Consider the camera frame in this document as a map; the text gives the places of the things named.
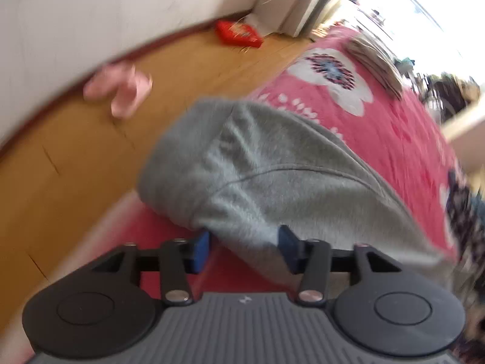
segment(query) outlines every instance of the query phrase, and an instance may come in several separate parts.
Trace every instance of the flower center pattern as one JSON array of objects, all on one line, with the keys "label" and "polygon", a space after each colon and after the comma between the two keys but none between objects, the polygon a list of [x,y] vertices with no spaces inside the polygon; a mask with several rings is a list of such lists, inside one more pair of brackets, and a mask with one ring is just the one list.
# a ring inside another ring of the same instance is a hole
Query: flower center pattern
[{"label": "flower center pattern", "polygon": [[333,56],[325,53],[305,58],[312,62],[312,69],[320,72],[332,83],[338,84],[344,89],[352,90],[355,87],[355,79],[352,72]]}]

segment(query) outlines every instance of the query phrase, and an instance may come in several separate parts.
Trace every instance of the gray garment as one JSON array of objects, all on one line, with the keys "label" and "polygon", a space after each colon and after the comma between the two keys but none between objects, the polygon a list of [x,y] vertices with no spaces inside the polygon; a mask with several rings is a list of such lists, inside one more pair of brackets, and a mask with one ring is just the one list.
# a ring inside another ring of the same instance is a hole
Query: gray garment
[{"label": "gray garment", "polygon": [[[197,102],[163,135],[138,191],[157,213],[191,230],[208,228],[261,274],[293,288],[298,278],[276,249],[281,224],[334,248],[369,243],[441,284],[453,268],[344,142],[262,104]],[[331,279],[332,294],[345,280]]]}]

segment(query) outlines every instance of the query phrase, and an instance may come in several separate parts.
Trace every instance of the pink slipper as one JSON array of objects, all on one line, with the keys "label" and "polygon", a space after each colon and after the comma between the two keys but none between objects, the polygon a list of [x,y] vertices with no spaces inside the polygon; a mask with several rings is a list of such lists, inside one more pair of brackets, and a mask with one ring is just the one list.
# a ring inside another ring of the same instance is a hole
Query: pink slipper
[{"label": "pink slipper", "polygon": [[118,88],[115,98],[111,101],[111,114],[118,119],[132,116],[140,104],[150,94],[152,78],[136,71]]},{"label": "pink slipper", "polygon": [[103,66],[84,85],[83,96],[85,100],[103,98],[116,89],[123,81],[135,73],[135,66],[128,62],[107,64]]}]

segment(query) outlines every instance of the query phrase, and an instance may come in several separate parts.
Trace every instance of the metal screw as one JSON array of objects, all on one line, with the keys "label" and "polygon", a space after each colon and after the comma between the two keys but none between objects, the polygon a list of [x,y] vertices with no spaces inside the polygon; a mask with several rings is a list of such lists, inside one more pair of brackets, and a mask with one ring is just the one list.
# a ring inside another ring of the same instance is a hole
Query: metal screw
[{"label": "metal screw", "polygon": [[165,294],[165,298],[171,302],[185,302],[190,298],[185,290],[170,290]]},{"label": "metal screw", "polygon": [[298,293],[298,298],[305,302],[318,302],[323,300],[323,294],[317,290],[304,290]]}]

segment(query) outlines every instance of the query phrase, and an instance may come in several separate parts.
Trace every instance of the red bag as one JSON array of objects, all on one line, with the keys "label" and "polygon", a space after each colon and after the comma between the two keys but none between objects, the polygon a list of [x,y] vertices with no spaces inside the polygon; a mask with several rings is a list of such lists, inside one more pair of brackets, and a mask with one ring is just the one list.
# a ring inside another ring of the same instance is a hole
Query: red bag
[{"label": "red bag", "polygon": [[263,43],[263,38],[256,33],[256,30],[245,23],[218,20],[215,30],[221,41],[227,45],[259,48]]}]

